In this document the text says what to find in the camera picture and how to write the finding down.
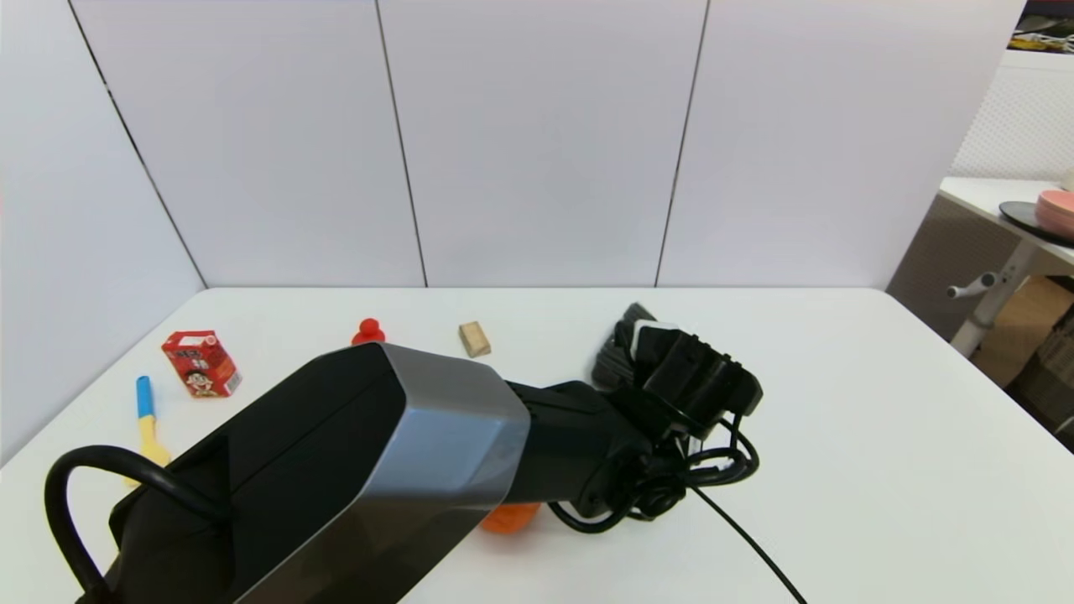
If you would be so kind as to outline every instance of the orange object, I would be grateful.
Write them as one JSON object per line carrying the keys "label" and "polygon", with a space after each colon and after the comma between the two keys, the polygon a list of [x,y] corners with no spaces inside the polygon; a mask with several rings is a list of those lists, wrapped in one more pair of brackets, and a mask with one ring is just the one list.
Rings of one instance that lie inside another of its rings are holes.
{"label": "orange object", "polygon": [[364,319],[358,325],[358,333],[350,339],[350,345],[364,344],[366,342],[383,342],[384,332],[380,331],[380,322],[377,319]]}
{"label": "orange object", "polygon": [[484,517],[484,520],[481,521],[481,528],[505,535],[517,533],[534,519],[538,509],[540,509],[539,503],[500,505],[493,509],[492,514]]}

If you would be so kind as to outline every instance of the black power cord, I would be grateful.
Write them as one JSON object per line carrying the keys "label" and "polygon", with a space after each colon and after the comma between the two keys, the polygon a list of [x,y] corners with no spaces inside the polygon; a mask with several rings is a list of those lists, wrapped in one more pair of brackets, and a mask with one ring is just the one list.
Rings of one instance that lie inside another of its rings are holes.
{"label": "black power cord", "polygon": [[[552,502],[548,505],[552,509],[552,513],[555,514],[555,517],[571,529],[582,533],[603,533],[618,524],[623,518],[653,520],[661,514],[671,509],[685,498],[686,489],[688,488],[705,500],[716,514],[720,514],[735,529],[739,536],[750,544],[750,547],[768,564],[768,567],[780,579],[783,587],[790,592],[796,602],[807,604],[806,599],[794,584],[790,583],[790,579],[780,570],[775,561],[765,552],[764,548],[750,536],[750,533],[745,532],[745,529],[740,527],[730,515],[701,491],[702,487],[717,487],[739,483],[752,476],[760,468],[760,457],[757,455],[757,449],[739,431],[741,420],[742,417],[740,415],[736,415],[732,422],[728,422],[725,419],[720,420],[720,423],[730,432],[729,446],[696,452],[682,459],[682,464],[668,475],[640,483],[627,498],[626,504],[612,512],[610,516],[603,520],[583,522],[564,509],[560,503]],[[739,449],[739,443],[745,449],[744,452]],[[695,468],[714,459],[729,460],[730,463],[724,468],[717,465]]]}
{"label": "black power cord", "polygon": [[63,559],[90,602],[107,601],[110,593],[101,572],[93,564],[71,520],[67,485],[75,468],[97,468],[133,478],[212,522],[222,523],[231,518],[231,510],[227,506],[214,502],[168,470],[135,452],[107,445],[92,445],[63,454],[45,477],[45,516]]}

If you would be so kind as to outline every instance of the white wall panel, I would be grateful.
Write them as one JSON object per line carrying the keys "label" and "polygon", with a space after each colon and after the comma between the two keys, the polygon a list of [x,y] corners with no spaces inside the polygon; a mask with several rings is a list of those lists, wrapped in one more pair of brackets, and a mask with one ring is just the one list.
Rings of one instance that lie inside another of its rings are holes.
{"label": "white wall panel", "polygon": [[1058,181],[1074,168],[1074,56],[1006,51],[953,176]]}
{"label": "white wall panel", "polygon": [[650,285],[703,0],[387,0],[430,285]]}
{"label": "white wall panel", "polygon": [[2,37],[0,463],[202,288],[68,3],[5,1]]}
{"label": "white wall panel", "polygon": [[884,287],[1022,4],[713,1],[659,284]]}
{"label": "white wall panel", "polygon": [[423,284],[373,0],[74,0],[211,286]]}

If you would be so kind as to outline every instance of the white pegboard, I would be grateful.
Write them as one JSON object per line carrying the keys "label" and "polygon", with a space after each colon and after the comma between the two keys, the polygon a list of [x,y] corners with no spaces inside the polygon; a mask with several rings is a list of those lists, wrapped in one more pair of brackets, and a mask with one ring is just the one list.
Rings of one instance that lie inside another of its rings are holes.
{"label": "white pegboard", "polygon": [[1074,168],[1074,56],[1007,51],[950,174],[1055,181]]}

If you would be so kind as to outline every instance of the white table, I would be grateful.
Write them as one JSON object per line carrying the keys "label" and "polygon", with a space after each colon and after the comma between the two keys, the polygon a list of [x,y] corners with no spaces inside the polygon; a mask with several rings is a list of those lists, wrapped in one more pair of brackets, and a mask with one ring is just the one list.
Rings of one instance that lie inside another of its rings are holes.
{"label": "white table", "polygon": [[1003,269],[998,273],[999,282],[982,297],[976,308],[950,341],[952,346],[963,356],[969,357],[981,345],[981,341],[992,328],[1000,311],[1029,275],[1029,271],[1040,254],[1051,255],[1062,262],[1069,269],[1066,274],[1074,272],[1070,269],[1070,265],[1074,264],[1074,249],[1048,243],[1007,221],[1000,213],[1000,204],[1004,201],[1035,202],[1041,191],[1056,188],[1059,188],[1059,185],[1049,181],[955,177],[943,179],[939,191],[940,197],[1020,238],[1018,246],[1015,247]]}
{"label": "white table", "polygon": [[[584,377],[612,322],[641,301],[741,360],[765,398],[743,423],[749,480],[709,489],[813,603],[1070,602],[1074,457],[887,296],[865,289],[214,289],[149,333],[2,470],[0,601],[78,593],[45,524],[62,452],[136,447],[134,379],[153,377],[159,436],[194,444],[375,316],[390,342],[462,355],[478,319],[506,378]],[[192,400],[160,351],[216,329],[246,378]],[[121,480],[75,473],[70,501],[103,567]],[[407,596],[422,602],[789,602],[749,546],[694,495],[653,523],[583,535],[542,510],[524,533],[476,531]]]}

